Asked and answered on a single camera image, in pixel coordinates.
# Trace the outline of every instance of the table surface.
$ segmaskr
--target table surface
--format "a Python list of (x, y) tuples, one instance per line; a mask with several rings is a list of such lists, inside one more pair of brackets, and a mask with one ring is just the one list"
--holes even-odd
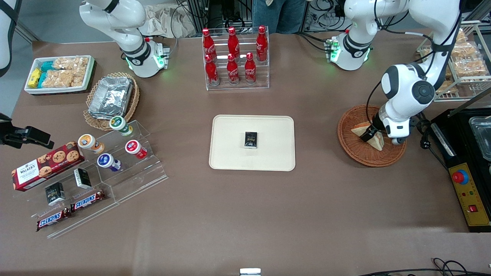
[[(450, 178), (419, 147), (419, 134), (385, 168), (356, 163), (337, 140), (343, 112), (365, 103), (386, 68), (411, 61), (419, 43), (382, 32), (362, 68), (346, 72), (298, 36), (274, 34), (270, 89), (213, 94), (205, 89), (201, 40), (179, 40), (168, 70), (136, 79), (141, 95), (134, 119), (150, 131), (168, 180), (48, 240), (34, 232), (27, 209), (8, 190), (11, 170), (46, 149), (0, 148), (0, 274), (217, 276), (259, 267), (266, 276), (353, 276), (432, 267), (432, 257), (489, 273), (491, 236), (467, 233)], [(131, 73), (115, 43), (34, 44), (34, 57), (60, 55), (94, 56), (96, 80)], [(14, 125), (46, 131), (55, 145), (102, 135), (84, 121), (86, 96), (22, 92)], [(378, 90), (372, 103), (384, 102)], [(426, 113), (432, 118), (450, 107), (434, 103)], [(295, 169), (211, 169), (218, 114), (292, 117)]]

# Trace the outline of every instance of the red switch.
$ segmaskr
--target red switch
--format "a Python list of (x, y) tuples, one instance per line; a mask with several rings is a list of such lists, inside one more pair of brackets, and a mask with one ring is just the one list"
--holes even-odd
[(477, 206), (476, 205), (469, 205), (469, 212), (471, 212), (471, 213), (477, 212)]
[(464, 170), (459, 169), (458, 171), (452, 173), (452, 180), (459, 184), (465, 185), (469, 182), (469, 176)]

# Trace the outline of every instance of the coca-cola bottle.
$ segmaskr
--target coca-cola bottle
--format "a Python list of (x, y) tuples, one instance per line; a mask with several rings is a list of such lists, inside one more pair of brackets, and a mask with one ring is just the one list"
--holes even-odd
[(203, 48), (205, 48), (205, 55), (210, 55), (213, 61), (217, 60), (217, 51), (215, 50), (215, 43), (210, 37), (210, 30), (208, 28), (203, 29)]
[(213, 63), (213, 59), (210, 55), (205, 55), (205, 70), (208, 75), (208, 83), (212, 86), (220, 84), (220, 78), (218, 78), (217, 66)]
[(252, 53), (246, 54), (247, 61), (245, 62), (245, 81), (247, 84), (256, 83), (256, 63), (254, 63), (254, 56)]
[(258, 61), (266, 61), (268, 58), (268, 39), (266, 38), (266, 27), (264, 25), (259, 26), (259, 35), (256, 39), (256, 58)]
[(239, 84), (239, 68), (235, 62), (235, 57), (233, 54), (228, 54), (227, 63), (228, 81), (231, 85)]
[(228, 28), (228, 52), (234, 55), (236, 61), (241, 58), (239, 39), (235, 35), (234, 27)]

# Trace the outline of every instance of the red cookie box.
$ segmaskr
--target red cookie box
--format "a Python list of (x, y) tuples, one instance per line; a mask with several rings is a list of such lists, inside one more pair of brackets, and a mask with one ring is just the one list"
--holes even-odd
[(85, 160), (75, 141), (71, 141), (12, 171), (14, 189), (25, 192)]

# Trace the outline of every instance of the gray floor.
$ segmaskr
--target gray floor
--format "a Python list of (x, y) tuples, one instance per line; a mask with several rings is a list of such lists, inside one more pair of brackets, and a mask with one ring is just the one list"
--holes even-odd
[[(172, 0), (140, 0), (143, 4), (156, 4)], [(55, 43), (110, 41), (100, 31), (88, 27), (79, 15), (79, 1), (73, 0), (23, 0), (19, 19), (41, 40)], [(394, 29), (419, 28), (421, 25), (410, 17)], [(32, 64), (31, 45), (15, 34), (12, 43), (12, 66), (0, 78), (0, 112), (11, 115), (24, 87)]]

